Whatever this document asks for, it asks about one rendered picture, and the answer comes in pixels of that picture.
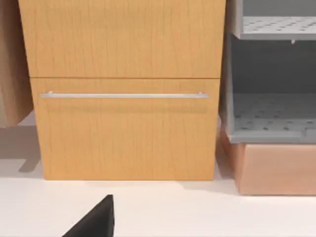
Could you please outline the salmon-coloured box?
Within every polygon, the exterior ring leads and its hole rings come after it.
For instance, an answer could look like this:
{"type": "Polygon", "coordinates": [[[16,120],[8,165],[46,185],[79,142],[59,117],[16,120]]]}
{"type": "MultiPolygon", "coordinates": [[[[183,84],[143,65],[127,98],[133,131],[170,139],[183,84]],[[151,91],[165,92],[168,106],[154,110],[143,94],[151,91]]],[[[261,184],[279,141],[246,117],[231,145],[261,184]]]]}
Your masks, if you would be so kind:
{"type": "Polygon", "coordinates": [[[239,194],[316,196],[316,144],[232,144],[219,140],[239,194]]]}

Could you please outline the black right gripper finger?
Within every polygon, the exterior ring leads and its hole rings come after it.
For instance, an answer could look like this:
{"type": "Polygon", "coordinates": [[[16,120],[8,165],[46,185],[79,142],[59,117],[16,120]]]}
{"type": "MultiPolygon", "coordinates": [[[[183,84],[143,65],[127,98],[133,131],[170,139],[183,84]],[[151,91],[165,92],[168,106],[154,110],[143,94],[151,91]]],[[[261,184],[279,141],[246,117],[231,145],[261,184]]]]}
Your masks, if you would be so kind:
{"type": "Polygon", "coordinates": [[[114,237],[114,196],[106,195],[62,237],[114,237]]]}

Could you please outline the grey pierced shelf cabinet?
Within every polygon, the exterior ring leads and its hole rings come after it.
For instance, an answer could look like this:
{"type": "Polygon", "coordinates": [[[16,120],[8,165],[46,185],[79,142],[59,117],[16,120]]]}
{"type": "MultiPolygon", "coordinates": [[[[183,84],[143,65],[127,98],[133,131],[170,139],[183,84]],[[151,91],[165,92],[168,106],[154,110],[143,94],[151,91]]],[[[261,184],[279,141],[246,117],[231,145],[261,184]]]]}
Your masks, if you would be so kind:
{"type": "Polygon", "coordinates": [[[316,0],[227,0],[220,117],[231,143],[316,144],[316,0]]]}

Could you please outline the plain wooden drawer front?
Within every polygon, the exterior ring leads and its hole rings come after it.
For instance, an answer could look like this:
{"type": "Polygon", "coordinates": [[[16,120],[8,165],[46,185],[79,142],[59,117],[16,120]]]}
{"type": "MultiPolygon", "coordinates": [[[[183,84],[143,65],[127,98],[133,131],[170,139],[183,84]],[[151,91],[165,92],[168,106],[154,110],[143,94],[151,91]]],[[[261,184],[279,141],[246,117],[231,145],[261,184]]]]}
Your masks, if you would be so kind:
{"type": "Polygon", "coordinates": [[[218,78],[226,0],[18,0],[33,78],[218,78]]]}

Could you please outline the pale wooden cupboard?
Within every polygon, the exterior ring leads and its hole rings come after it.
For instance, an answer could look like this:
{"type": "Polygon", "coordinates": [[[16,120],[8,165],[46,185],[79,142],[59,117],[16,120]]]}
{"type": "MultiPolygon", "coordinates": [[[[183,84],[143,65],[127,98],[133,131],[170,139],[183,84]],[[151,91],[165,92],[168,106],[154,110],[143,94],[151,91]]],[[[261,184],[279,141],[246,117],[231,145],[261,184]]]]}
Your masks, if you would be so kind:
{"type": "Polygon", "coordinates": [[[17,125],[32,110],[18,0],[0,0],[0,128],[17,125]]]}

